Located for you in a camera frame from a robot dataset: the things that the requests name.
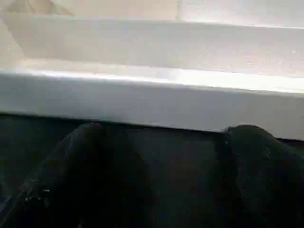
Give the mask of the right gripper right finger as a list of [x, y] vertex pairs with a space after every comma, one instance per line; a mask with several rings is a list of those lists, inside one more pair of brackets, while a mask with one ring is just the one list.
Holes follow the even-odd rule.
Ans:
[[304, 158], [254, 125], [226, 128], [219, 141], [226, 160], [238, 228], [304, 226]]

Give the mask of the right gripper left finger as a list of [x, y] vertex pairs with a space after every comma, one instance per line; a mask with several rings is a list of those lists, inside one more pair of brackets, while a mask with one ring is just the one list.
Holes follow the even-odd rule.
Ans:
[[155, 194], [124, 129], [85, 123], [0, 207], [3, 228], [144, 228]]

